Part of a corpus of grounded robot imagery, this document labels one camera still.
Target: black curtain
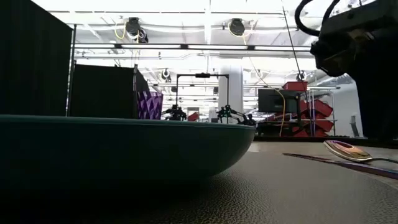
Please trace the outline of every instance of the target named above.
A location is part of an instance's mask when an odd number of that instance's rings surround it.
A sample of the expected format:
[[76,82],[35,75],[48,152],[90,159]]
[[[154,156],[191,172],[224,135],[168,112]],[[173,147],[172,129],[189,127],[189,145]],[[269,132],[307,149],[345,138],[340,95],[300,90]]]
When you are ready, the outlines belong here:
[[[137,118],[133,72],[133,68],[76,65],[70,116]],[[136,77],[137,91],[149,90],[141,73]]]
[[1,8],[0,114],[65,116],[72,29],[32,1]]

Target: computer screen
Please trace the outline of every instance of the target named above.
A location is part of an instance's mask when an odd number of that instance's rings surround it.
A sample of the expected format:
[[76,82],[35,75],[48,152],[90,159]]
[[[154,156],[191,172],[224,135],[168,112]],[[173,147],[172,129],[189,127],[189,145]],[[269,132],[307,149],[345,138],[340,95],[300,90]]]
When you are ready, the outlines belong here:
[[[291,90],[279,90],[285,97],[285,113],[298,113],[297,104],[299,103],[299,98],[297,91]],[[259,112],[263,113],[282,113],[284,107],[284,101],[281,95],[275,90],[269,89],[259,89],[258,90],[258,103]]]

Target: yellow cable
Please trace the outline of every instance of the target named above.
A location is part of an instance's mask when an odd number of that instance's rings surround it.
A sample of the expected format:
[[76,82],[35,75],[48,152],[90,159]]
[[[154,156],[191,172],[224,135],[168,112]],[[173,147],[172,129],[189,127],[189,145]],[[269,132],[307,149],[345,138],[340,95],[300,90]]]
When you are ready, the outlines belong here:
[[[242,37],[243,37],[243,42],[244,42],[244,44],[247,45],[246,39],[244,38],[244,36],[242,36]],[[280,131],[279,131],[279,137],[282,137],[282,130],[283,130],[283,128],[284,128],[284,123],[285,123],[285,112],[286,112],[286,110],[285,110],[285,109],[286,109],[286,100],[285,100],[285,97],[284,97],[284,95],[283,95],[278,89],[271,87],[270,85],[268,85],[268,84],[266,83],[266,81],[264,81],[264,80],[261,78],[259,72],[257,71],[256,67],[255,67],[254,64],[253,64],[253,61],[251,60],[251,57],[249,57],[249,60],[250,60],[251,65],[253,66],[254,71],[256,72],[257,76],[261,79],[261,81],[262,81],[264,84],[266,84],[269,88],[275,90],[275,91],[282,97],[282,99],[284,100],[284,108],[283,108],[283,114],[282,114],[282,124],[281,124],[281,126],[280,126]]]
[[122,36],[122,37],[120,37],[120,36],[118,35],[118,33],[116,32],[116,28],[117,28],[118,24],[115,23],[115,25],[114,25],[114,34],[115,34],[115,36],[116,36],[117,38],[119,38],[119,39],[121,39],[121,40],[123,40],[123,39],[124,39],[124,36],[126,35],[126,24],[127,24],[127,21],[124,23],[124,29],[123,29],[123,36]]

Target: table surface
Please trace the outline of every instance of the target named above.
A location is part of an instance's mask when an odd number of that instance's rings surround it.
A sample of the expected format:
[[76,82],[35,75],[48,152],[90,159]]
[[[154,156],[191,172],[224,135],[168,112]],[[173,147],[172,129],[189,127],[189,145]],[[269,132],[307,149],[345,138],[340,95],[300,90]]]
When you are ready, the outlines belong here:
[[[372,155],[373,157],[385,157],[398,160],[398,149],[385,149],[365,146],[359,147],[370,153],[370,155]],[[251,144],[249,152],[262,152],[266,154],[294,153],[308,156],[317,156],[331,159],[334,161],[347,162],[347,160],[344,160],[329,152],[322,143],[317,142],[254,142]],[[374,161],[371,163],[371,165],[385,169],[398,170],[398,164],[392,162]],[[398,180],[373,174],[364,174],[398,189]]]
[[[395,150],[364,149],[397,159]],[[255,142],[232,168],[200,183],[153,185],[112,202],[100,197],[79,212],[35,215],[49,223],[397,223],[395,181],[283,152],[338,160],[322,143]]]

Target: purple faceted container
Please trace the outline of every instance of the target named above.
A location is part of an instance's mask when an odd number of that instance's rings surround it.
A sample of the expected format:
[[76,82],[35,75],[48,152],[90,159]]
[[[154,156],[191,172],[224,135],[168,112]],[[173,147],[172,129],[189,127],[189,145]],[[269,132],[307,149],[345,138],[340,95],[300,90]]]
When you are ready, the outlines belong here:
[[138,119],[160,119],[162,115],[163,94],[142,91],[137,93]]

